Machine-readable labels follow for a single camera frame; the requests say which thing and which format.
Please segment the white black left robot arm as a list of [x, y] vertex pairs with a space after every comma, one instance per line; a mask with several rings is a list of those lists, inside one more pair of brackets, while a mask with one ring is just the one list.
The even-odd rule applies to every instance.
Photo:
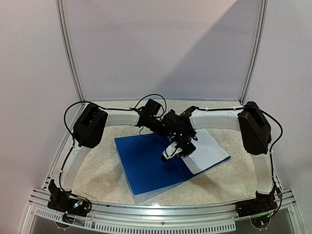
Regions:
[[70, 130], [65, 123], [73, 139], [73, 145], [61, 167], [59, 186], [69, 195], [74, 195], [72, 186], [78, 170], [89, 152], [101, 142], [105, 127], [124, 125], [146, 127], [154, 133], [168, 134], [160, 120], [166, 113], [166, 103], [162, 105], [148, 99], [144, 106], [128, 109], [106, 108], [90, 101], [84, 103], [87, 105], [74, 123], [73, 129]]

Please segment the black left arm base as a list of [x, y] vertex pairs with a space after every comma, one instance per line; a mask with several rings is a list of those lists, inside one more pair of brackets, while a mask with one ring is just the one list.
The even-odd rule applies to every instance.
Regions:
[[86, 217], [92, 209], [92, 203], [86, 198], [79, 197], [69, 191], [57, 187], [52, 179], [48, 185], [50, 198], [47, 204], [49, 209], [63, 212], [66, 215]]

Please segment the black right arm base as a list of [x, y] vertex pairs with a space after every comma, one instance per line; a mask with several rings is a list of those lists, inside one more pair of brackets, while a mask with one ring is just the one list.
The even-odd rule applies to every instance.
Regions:
[[273, 189], [269, 194], [256, 192], [256, 197], [249, 200], [239, 201], [235, 204], [235, 210], [239, 217], [256, 214], [268, 214], [274, 216], [280, 209], [283, 194], [279, 188]]

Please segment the blue plastic clip folder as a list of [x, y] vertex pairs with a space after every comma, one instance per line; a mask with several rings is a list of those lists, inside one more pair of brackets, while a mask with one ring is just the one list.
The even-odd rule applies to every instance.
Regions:
[[169, 144], [167, 137], [152, 134], [115, 138], [117, 153], [133, 195], [183, 183], [199, 175], [193, 175], [181, 157], [161, 161], [162, 152]]

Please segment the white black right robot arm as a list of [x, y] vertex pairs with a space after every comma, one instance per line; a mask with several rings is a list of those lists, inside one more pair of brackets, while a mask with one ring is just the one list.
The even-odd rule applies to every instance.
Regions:
[[232, 108], [208, 109], [191, 106], [182, 114], [174, 110], [166, 113], [161, 122], [165, 136], [172, 139], [171, 144], [163, 151], [162, 161], [175, 156], [188, 156], [197, 141], [196, 131], [199, 129], [226, 129], [241, 133], [244, 149], [253, 160], [257, 189], [260, 195], [252, 202], [255, 212], [261, 213], [271, 204], [268, 196], [274, 189], [272, 160], [270, 157], [271, 126], [262, 110], [255, 102], [245, 106]]

